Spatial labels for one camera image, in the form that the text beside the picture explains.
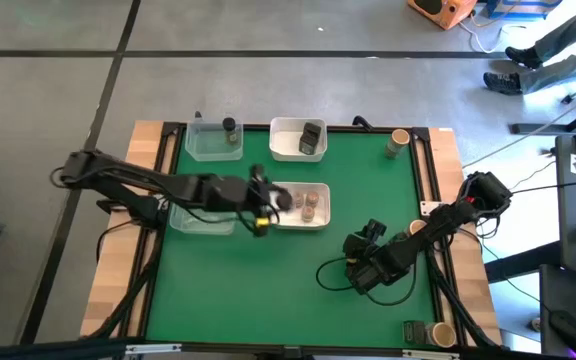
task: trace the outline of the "white plastic container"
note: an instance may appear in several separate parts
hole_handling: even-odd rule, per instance
[[[226,141],[226,132],[221,122],[205,122],[195,118],[186,128],[186,151],[197,161],[235,161],[244,155],[243,124],[235,119],[235,145]]]
[[[315,206],[315,217],[310,222],[305,222],[301,220],[301,211],[304,206],[299,209],[293,207],[292,210],[288,212],[280,212],[280,222],[277,223],[277,219],[272,216],[271,221],[275,224],[275,227],[280,229],[297,229],[297,230],[319,230],[325,228],[328,223],[330,223],[330,188],[326,184],[322,183],[298,183],[298,182],[273,182],[277,186],[281,186],[288,190],[290,194],[295,192],[300,192],[306,195],[309,191],[316,191],[319,194],[319,201],[317,206]],[[272,194],[271,202],[274,206],[276,194]]]
[[[307,122],[321,127],[319,143],[313,155],[299,152],[299,139]],[[270,151],[277,161],[318,162],[327,148],[326,122],[321,119],[277,117],[270,122]]]
[[[224,221],[216,224],[205,223],[188,213],[188,211],[177,205],[172,205],[170,210],[170,226],[186,234],[204,234],[204,235],[230,235],[235,229],[237,216],[235,213],[208,213],[203,210],[191,210],[193,214],[208,221]]]

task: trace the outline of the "sneaker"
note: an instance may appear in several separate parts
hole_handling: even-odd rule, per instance
[[[508,56],[510,60],[516,62],[517,64],[523,65],[532,70],[539,69],[541,64],[543,64],[543,62],[539,59],[539,56],[537,56],[537,52],[535,51],[534,47],[522,50],[509,46],[506,48],[506,56]]]
[[[519,85],[519,74],[493,74],[485,73],[484,82],[488,89],[500,92],[506,95],[519,95],[521,94],[521,86]]]

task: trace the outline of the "green table surface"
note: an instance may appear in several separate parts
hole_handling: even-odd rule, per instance
[[[315,281],[317,267],[343,256],[346,236],[371,218],[388,226],[383,242],[418,217],[409,149],[388,160],[388,135],[333,132],[321,162],[277,162],[268,138],[268,132],[247,131],[244,157],[232,162],[196,162],[182,149],[178,173],[247,178],[252,164],[263,164],[271,181],[322,182],[330,187],[330,223],[319,231],[271,229],[263,238],[253,238],[239,223],[229,236],[184,234],[169,226],[147,338],[410,348],[402,322],[434,321],[423,255],[417,261],[414,292],[398,306],[373,304],[354,290],[326,291]],[[344,263],[337,262],[322,272],[322,282],[346,286],[343,272]],[[371,294],[381,301],[399,299],[408,291],[411,275]]]

